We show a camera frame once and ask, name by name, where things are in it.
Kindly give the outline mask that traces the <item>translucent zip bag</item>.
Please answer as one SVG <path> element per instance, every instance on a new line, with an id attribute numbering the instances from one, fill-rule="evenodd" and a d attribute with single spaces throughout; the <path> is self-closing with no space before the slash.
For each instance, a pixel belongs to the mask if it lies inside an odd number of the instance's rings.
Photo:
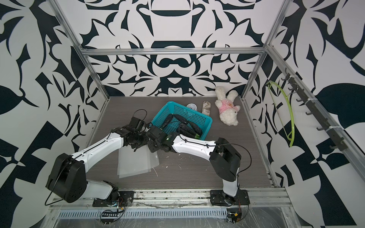
<path id="1" fill-rule="evenodd" d="M 138 148 L 136 151 L 130 145 L 124 146 L 118 152 L 118 173 L 138 173 L 148 171 L 159 165 L 157 153 L 150 152 L 147 145 Z"/>

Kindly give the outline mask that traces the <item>teal plastic basket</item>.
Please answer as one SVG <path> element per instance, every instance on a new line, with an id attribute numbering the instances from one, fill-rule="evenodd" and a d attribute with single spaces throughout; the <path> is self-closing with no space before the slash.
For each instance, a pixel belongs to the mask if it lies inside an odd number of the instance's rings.
<path id="1" fill-rule="evenodd" d="M 206 138 L 213 123 L 211 117 L 173 101 L 165 104 L 153 118 L 151 123 L 154 126 L 160 127 L 169 114 L 178 114 L 186 120 L 195 123 L 202 130 L 201 140 Z"/>

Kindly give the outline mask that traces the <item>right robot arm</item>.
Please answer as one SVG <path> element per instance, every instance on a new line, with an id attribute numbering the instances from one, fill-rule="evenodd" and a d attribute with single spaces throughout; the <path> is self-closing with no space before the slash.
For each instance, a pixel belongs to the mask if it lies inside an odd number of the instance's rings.
<path id="1" fill-rule="evenodd" d="M 167 134 L 156 126 L 149 128 L 146 135 L 151 152 L 163 150 L 167 153 L 189 154 L 209 161 L 222 179 L 223 192 L 232 198 L 237 195 L 241 155 L 224 138 L 216 141 L 198 140 L 177 132 Z"/>

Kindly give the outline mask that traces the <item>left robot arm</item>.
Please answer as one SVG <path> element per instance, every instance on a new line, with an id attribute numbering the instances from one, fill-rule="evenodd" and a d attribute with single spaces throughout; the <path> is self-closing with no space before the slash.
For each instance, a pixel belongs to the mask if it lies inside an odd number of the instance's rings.
<path id="1" fill-rule="evenodd" d="M 119 200 L 118 187 L 108 181 L 93 181 L 86 173 L 112 152 L 137 149 L 147 144 L 145 122 L 132 117 L 129 124 L 117 127 L 102 140 L 74 154 L 59 155 L 48 177 L 46 188 L 62 200 L 72 203 L 80 198 L 94 198 L 111 204 Z"/>

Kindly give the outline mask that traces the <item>lower translucent zip bags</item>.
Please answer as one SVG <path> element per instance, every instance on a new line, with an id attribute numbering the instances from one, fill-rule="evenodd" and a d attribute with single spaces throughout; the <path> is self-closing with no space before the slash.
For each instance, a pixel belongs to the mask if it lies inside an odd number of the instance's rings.
<path id="1" fill-rule="evenodd" d="M 117 174 L 119 178 L 131 177 L 151 171 L 150 152 L 147 146 L 134 151 L 130 145 L 124 146 L 118 152 Z"/>

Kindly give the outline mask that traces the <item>white plush toy pink shirt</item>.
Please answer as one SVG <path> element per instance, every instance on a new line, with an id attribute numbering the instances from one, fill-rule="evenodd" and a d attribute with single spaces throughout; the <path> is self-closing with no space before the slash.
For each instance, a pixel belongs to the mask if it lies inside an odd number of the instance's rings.
<path id="1" fill-rule="evenodd" d="M 232 90 L 226 94 L 224 87 L 217 86 L 215 93 L 217 96 L 215 105 L 219 110 L 220 120 L 227 126 L 237 126 L 239 123 L 237 114 L 240 111 L 240 106 L 235 105 L 233 102 L 238 97 L 238 92 Z"/>

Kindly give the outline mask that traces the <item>green tube hoop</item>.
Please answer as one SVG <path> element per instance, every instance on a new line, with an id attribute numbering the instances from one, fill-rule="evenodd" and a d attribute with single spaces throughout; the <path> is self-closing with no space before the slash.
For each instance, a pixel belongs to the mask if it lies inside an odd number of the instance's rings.
<path id="1" fill-rule="evenodd" d="M 284 133 L 285 133 L 285 136 L 286 136 L 287 140 L 289 140 L 289 142 L 290 142 L 289 143 L 289 148 L 291 148 L 294 144 L 294 141 L 295 141 L 295 119 L 294 119 L 294 114 L 293 114 L 293 111 L 292 111 L 292 107 L 291 107 L 291 103 L 289 101 L 288 95 L 285 93 L 285 91 L 282 89 L 282 87 L 274 81 L 268 81 L 266 83 L 266 86 L 268 87 L 268 91 L 270 93 L 271 99 L 272 99 L 273 104 L 274 104 L 274 109 L 277 111 L 280 123 L 281 123 L 281 125 L 283 127 L 283 130 L 284 130 Z M 283 97 L 286 101 L 288 112 L 289 112 L 289 115 L 290 115 L 290 132 L 289 133 L 286 132 L 285 126 L 284 126 L 283 121 L 282 121 L 282 119 L 280 117 L 280 114 L 278 112 L 278 108 L 277 108 L 277 105 L 275 103 L 275 99 L 274 99 L 273 94 L 271 92 L 271 88 L 273 86 L 276 87 L 281 92 L 281 94 L 283 95 Z"/>

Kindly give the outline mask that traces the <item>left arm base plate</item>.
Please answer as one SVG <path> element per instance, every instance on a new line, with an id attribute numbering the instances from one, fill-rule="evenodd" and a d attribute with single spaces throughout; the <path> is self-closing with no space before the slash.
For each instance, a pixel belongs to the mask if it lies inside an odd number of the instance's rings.
<path id="1" fill-rule="evenodd" d="M 92 207 L 124 207 L 134 201 L 134 194 L 134 191 L 113 191 L 106 199 L 95 198 Z"/>

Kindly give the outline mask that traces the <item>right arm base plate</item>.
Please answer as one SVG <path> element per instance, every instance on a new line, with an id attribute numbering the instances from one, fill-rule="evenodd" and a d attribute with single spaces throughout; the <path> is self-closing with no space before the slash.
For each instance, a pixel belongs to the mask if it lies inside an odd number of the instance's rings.
<path id="1" fill-rule="evenodd" d="M 249 205 L 250 199 L 246 190 L 238 189 L 235 197 L 229 196 L 223 190 L 210 190 L 210 203 L 220 207 L 242 206 Z"/>

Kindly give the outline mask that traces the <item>black hook rail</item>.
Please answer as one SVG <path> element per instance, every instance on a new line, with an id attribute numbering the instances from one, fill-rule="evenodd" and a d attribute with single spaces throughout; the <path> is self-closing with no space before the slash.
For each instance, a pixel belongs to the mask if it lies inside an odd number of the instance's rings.
<path id="1" fill-rule="evenodd" d="M 306 115 L 314 116 L 320 127 L 318 131 L 325 131 L 329 138 L 332 140 L 332 144 L 329 146 L 330 149 L 338 149 L 344 151 L 348 149 L 348 145 L 345 142 L 345 138 L 340 133 L 340 126 L 330 120 L 329 115 L 324 110 L 324 107 L 320 104 L 319 100 L 308 90 L 308 88 L 302 83 L 301 79 L 297 75 L 292 75 L 285 69 L 285 77 L 282 79 L 287 81 L 292 88 L 291 93 L 296 93 L 299 96 L 297 102 L 305 105 L 308 108 Z"/>

